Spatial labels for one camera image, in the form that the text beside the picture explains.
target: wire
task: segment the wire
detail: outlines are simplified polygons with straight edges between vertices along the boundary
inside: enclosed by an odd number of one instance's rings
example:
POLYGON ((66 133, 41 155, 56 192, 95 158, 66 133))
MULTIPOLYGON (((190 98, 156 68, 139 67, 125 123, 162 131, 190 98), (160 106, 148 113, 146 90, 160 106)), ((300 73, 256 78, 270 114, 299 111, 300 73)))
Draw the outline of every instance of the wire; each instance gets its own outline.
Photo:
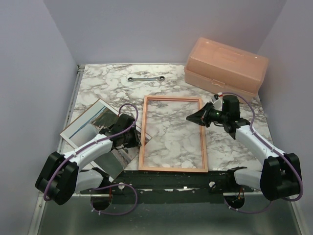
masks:
POLYGON ((134 202, 134 205, 132 206, 132 208, 130 208, 128 211, 120 212, 120 213, 111 213, 111 212, 97 211, 97 210, 93 207, 93 202, 91 201, 91 203, 90 203, 90 204, 91 204, 91 207, 92 207, 91 212, 93 212, 93 211, 98 212, 99 215, 100 215, 100 214, 125 215, 125 214, 128 214, 129 212, 133 211, 133 210, 136 208, 137 202, 138 202, 138 194, 137 194, 137 192, 136 192, 136 189, 134 189, 133 186, 127 185, 127 184, 116 184, 116 185, 109 185, 109 186, 102 187, 102 188, 96 188, 96 189, 94 189, 94 190, 103 190, 103 189, 112 188, 112 187, 117 187, 117 186, 126 186, 126 187, 131 188, 131 189, 134 191, 134 194, 135 194, 135 202, 134 202))
MULTIPOLYGON (((244 97, 242 97, 242 96, 239 95, 239 94, 236 94, 236 93, 233 93, 233 92, 223 92, 222 94, 223 94, 223 95, 224 95, 224 94, 232 94, 232 95, 235 95, 235 96, 241 98, 241 99, 249 106, 249 108, 250 108, 251 111, 252 111, 252 120, 251 120, 251 123, 250 123, 250 130, 251 130, 252 134, 253 134, 261 143, 263 143, 266 147, 272 149, 272 147, 271 147, 266 141, 264 141, 264 140, 262 139, 262 137, 261 137, 260 135, 258 135, 258 134, 255 132, 255 130, 253 129, 253 123, 254 123, 254 120, 255 120, 255 112, 254 112, 254 109, 253 109, 252 105, 251 105, 244 97)), ((286 201, 290 201, 290 202, 295 202, 295 201, 300 200, 300 198, 303 196, 303 183, 302 183, 302 180, 301 180, 300 175, 298 174, 298 172, 296 171, 296 169, 295 169, 295 168, 293 167, 293 165, 286 159, 286 157, 285 157, 283 154, 281 154, 280 152, 278 152, 276 149, 273 149, 273 152, 276 153, 278 156, 280 156, 280 157, 285 161, 285 163, 290 167, 290 169, 291 169, 292 172, 295 174, 295 176, 296 176, 296 178, 297 178, 297 180, 298 180, 298 182, 299 182, 299 185, 300 185, 300 192, 299 192, 299 195, 298 195, 296 198, 293 198, 293 199, 283 198, 283 199, 286 200, 286 201)), ((271 203, 270 203, 267 207, 265 207, 264 209, 262 209, 262 210, 260 210, 260 211, 249 212, 249 213, 261 213, 261 212, 264 212, 264 211, 266 211, 266 210, 269 208, 270 205, 271 205, 271 203)), ((235 209, 235 208, 230 208, 230 209, 235 210, 235 211, 238 211, 238 212, 242 212, 242 213, 247 213, 247 211, 246 211, 246 212, 245 212, 245 211, 240 211, 240 210, 235 209)))
POLYGON ((56 177, 56 175, 59 173, 59 171, 62 169, 62 167, 63 167, 69 160, 71 160, 72 158, 74 158, 77 154, 81 153, 82 151, 84 151, 84 150, 87 149, 88 147, 93 146, 94 144, 98 144, 98 143, 100 143, 100 142, 102 142, 102 141, 106 141, 106 140, 109 140, 109 139, 111 139, 111 138, 114 138, 114 137, 117 137, 117 136, 119 136, 119 135, 124 134, 125 132, 129 131, 129 130, 136 124, 136 122, 137 122, 137 120, 138 120, 138 109, 137 109, 137 107, 134 106, 133 104, 130 104, 130 103, 123 104, 123 105, 119 108, 119 110, 118 110, 118 115, 120 115, 121 109, 122 109, 124 106, 126 106, 126 105, 130 105, 130 106, 134 107, 135 110, 136 110, 136 118, 135 118, 134 122, 133 122, 128 128, 126 128, 124 131, 121 131, 121 132, 119 132, 119 133, 117 133, 117 134, 114 134, 114 135, 111 135, 111 136, 109 136, 109 137, 104 137, 104 138, 98 139, 97 142, 96 142, 96 141, 91 142, 91 143, 87 144, 86 146, 84 146, 84 147, 78 149, 76 152, 74 152, 74 153, 71 154, 68 158, 66 158, 66 159, 58 166, 58 168, 55 170, 55 172, 52 174, 50 180, 48 181, 47 186, 45 187, 45 191, 44 191, 44 200, 45 200, 45 201, 50 201, 50 200, 51 200, 51 198, 48 198, 48 197, 47 197, 47 194, 48 194, 48 191, 49 191, 49 189, 50 189, 50 186, 51 186, 51 184, 52 184, 54 178, 56 177))

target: lavender wall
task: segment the lavender wall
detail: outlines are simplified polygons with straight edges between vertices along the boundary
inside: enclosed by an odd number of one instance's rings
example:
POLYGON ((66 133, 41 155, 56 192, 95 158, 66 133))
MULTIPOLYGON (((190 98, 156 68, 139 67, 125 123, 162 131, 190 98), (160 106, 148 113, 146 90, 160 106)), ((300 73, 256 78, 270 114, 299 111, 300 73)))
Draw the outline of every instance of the lavender wall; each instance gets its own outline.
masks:
POLYGON ((44 0, 78 64, 185 63, 199 37, 257 52, 286 0, 44 0))
POLYGON ((312 9, 311 0, 287 1, 259 50, 270 60, 261 102, 274 143, 300 158, 304 196, 299 204, 307 222, 313 220, 312 9))
POLYGON ((27 234, 77 67, 42 0, 0 2, 0 234, 27 234))

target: wooden picture frame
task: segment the wooden picture frame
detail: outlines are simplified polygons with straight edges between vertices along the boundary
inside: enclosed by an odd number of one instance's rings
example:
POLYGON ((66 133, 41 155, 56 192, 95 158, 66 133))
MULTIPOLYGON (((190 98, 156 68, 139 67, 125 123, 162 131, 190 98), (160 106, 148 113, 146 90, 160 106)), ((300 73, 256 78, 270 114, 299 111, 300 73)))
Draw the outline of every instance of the wooden picture frame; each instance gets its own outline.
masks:
MULTIPOLYGON (((146 133, 146 122, 147 122, 147 109, 148 101, 185 101, 185 102, 197 102, 198 109, 202 108, 201 97, 175 97, 175 96, 164 96, 164 95, 145 95, 143 102, 143 113, 142 113, 142 133, 146 133)), ((141 136, 140 152, 139 152, 139 170, 153 170, 153 171, 177 171, 177 172, 208 172, 208 163, 206 155, 206 142, 205 142, 205 129, 203 126, 200 127, 200 140, 201 140, 201 155, 202 155, 202 168, 173 168, 173 167, 148 167, 143 165, 145 141, 141 136)))

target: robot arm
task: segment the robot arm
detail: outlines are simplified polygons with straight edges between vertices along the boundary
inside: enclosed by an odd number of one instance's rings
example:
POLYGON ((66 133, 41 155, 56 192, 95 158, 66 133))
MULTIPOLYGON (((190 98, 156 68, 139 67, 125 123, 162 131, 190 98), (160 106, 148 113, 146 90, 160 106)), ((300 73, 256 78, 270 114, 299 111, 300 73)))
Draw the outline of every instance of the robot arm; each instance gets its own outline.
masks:
POLYGON ((206 127, 212 122, 221 124, 224 130, 233 139, 245 145, 263 166, 262 172, 248 170, 246 167, 229 170, 230 184, 261 190, 270 201, 299 194, 300 181, 284 160, 289 161, 301 179, 299 158, 293 153, 287 154, 276 148, 257 131, 254 130, 253 133, 250 122, 240 117, 239 101, 236 96, 225 95, 221 111, 215 109, 221 104, 219 96, 215 95, 213 101, 214 103, 206 103, 201 110, 186 119, 206 127))
POLYGON ((49 155, 37 181, 36 188, 45 192, 51 177, 57 168, 63 165, 48 187, 47 196, 58 205, 64 204, 75 192, 89 188, 98 188, 102 182, 107 182, 103 171, 93 168, 84 171, 83 168, 99 156, 120 147, 131 148, 141 146, 135 119, 129 115, 122 114, 116 124, 107 129, 102 129, 99 134, 79 148, 63 155, 54 152, 49 155))

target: silver wrench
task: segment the silver wrench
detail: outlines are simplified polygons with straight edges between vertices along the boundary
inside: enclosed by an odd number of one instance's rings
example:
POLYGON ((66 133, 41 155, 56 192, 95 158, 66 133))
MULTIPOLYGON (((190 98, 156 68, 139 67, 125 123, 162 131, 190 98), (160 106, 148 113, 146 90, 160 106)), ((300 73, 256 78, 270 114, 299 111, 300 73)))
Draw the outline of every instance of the silver wrench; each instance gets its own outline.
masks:
POLYGON ((133 78, 133 77, 129 77, 128 81, 129 82, 140 82, 140 81, 164 81, 165 77, 164 76, 160 76, 160 77, 142 77, 142 78, 133 78))

